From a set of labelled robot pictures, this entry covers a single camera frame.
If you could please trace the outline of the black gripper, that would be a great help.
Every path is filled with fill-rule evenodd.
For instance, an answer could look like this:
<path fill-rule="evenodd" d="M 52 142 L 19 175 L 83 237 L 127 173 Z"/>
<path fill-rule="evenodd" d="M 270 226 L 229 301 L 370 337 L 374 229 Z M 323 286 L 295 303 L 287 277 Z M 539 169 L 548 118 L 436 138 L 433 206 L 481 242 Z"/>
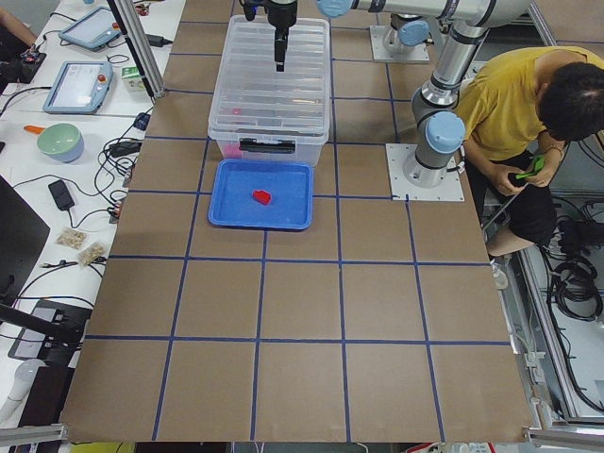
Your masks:
<path fill-rule="evenodd" d="M 267 19 L 275 28 L 274 57 L 277 72 L 285 71 L 285 58 L 288 48 L 289 29 L 297 18 L 296 0 L 268 0 L 265 4 Z"/>

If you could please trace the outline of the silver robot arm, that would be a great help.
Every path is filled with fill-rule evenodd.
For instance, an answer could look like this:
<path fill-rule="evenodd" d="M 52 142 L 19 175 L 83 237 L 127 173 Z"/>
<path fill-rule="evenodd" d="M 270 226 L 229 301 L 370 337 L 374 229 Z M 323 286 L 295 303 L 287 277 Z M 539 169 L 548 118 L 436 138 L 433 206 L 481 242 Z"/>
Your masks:
<path fill-rule="evenodd" d="M 319 1 L 328 18 L 351 9 L 451 20 L 448 38 L 430 76 L 412 99 L 419 136 L 414 155 L 403 164 L 405 178 L 421 188 L 438 186 L 453 154 L 461 148 L 465 126 L 452 112 L 463 76 L 488 31 L 505 25 L 529 8 L 528 1 Z"/>
<path fill-rule="evenodd" d="M 353 1 L 317 1 L 317 8 L 328 18 L 337 18 L 353 8 Z M 267 20 L 275 28 L 274 60 L 278 72 L 285 71 L 285 58 L 288 49 L 289 30 L 296 24 L 296 1 L 260 1 L 265 9 Z M 428 23 L 416 19 L 403 22 L 395 29 L 396 36 L 403 46 L 415 46 L 428 37 Z"/>

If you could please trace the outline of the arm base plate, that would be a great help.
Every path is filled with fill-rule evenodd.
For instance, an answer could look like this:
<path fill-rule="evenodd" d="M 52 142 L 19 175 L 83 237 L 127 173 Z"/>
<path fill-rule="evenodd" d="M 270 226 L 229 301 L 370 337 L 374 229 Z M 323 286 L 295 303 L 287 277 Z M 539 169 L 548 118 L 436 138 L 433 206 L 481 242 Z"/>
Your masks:
<path fill-rule="evenodd" d="M 461 175 L 454 157 L 446 167 L 432 170 L 416 161 L 415 144 L 387 143 L 385 148 L 393 200 L 464 201 Z"/>
<path fill-rule="evenodd" d="M 369 35 L 375 61 L 411 64 L 429 62 L 425 43 L 407 46 L 399 40 L 397 31 L 389 25 L 371 25 Z"/>

